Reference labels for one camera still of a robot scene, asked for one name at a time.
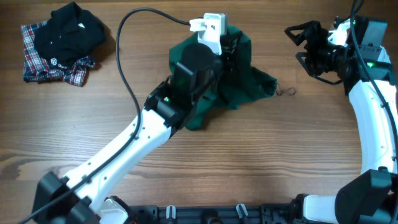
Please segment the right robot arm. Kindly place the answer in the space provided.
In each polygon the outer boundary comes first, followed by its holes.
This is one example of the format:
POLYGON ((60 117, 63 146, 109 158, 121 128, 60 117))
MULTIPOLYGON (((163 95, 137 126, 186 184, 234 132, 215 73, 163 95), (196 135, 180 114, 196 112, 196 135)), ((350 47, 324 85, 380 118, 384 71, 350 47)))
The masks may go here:
POLYGON ((382 46, 387 22, 356 16, 286 28, 303 52, 309 76, 335 72, 354 109, 361 143, 361 173, 336 195, 303 195, 298 217, 310 223, 397 222, 397 80, 382 46))

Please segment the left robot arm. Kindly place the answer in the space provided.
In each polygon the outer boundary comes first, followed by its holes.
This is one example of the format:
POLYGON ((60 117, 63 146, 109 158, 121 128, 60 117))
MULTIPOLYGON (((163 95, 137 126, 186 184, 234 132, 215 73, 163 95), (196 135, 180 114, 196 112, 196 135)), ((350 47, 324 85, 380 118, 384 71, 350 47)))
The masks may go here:
POLYGON ((243 34, 218 34, 211 49, 197 32, 177 46, 172 74, 137 109, 132 123, 84 164, 58 177, 49 172, 37 184, 30 220, 36 223, 135 223, 111 191, 154 149, 184 128, 236 71, 243 34))

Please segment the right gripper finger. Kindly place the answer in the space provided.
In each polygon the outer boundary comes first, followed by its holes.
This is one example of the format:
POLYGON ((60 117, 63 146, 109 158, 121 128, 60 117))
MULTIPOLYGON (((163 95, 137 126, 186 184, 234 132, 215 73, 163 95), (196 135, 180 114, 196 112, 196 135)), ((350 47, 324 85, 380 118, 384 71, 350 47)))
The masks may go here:
POLYGON ((320 28, 318 21, 309 21, 297 26, 290 26, 285 29, 285 34, 296 45, 299 46, 304 40, 316 36, 320 28))
POLYGON ((298 52, 295 57, 310 77, 317 78, 323 73, 308 52, 298 52))

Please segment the black polo shirt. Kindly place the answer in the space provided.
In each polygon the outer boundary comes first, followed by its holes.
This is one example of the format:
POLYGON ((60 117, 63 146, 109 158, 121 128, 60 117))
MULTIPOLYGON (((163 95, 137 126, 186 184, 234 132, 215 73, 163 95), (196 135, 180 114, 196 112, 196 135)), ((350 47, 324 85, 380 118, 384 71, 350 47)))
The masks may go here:
POLYGON ((50 15, 35 32, 34 48, 51 66, 68 69, 106 41, 103 23, 75 2, 50 15))

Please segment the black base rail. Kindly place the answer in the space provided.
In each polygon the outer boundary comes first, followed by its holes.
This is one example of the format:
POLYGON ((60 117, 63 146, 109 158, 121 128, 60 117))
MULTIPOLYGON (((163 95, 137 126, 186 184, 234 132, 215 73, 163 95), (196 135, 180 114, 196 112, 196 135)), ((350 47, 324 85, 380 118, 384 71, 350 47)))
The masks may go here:
POLYGON ((298 219, 291 215, 286 204, 263 204, 249 206, 214 207, 167 207, 131 206, 135 215, 133 223, 157 224, 283 224, 297 223, 298 219))

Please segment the dark green shorts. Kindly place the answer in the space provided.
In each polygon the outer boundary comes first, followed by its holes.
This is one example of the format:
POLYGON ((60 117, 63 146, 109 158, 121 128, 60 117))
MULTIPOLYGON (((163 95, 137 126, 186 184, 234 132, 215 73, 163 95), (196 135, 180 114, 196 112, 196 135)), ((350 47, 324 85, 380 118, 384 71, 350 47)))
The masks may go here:
POLYGON ((224 40, 231 40, 237 45, 237 49, 233 50, 232 65, 229 66, 232 71, 223 75, 217 86, 210 88, 198 101, 195 115, 185 125, 190 131, 203 129, 205 120, 214 110, 236 110, 245 103, 275 95, 292 96, 297 92, 294 87, 282 89, 276 78, 251 65, 251 39, 239 28, 229 25, 224 40))

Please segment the red plaid shirt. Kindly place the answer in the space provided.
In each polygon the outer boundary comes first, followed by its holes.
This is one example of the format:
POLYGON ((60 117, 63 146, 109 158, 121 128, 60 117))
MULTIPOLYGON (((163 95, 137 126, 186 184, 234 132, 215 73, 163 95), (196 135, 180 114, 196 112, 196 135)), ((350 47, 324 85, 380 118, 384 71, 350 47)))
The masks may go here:
POLYGON ((59 67, 42 58, 34 47, 35 33, 45 26, 47 21, 21 26, 24 42, 23 80, 29 82, 63 81, 70 85, 82 87, 88 76, 88 70, 96 67, 96 60, 86 56, 76 60, 71 67, 59 67))

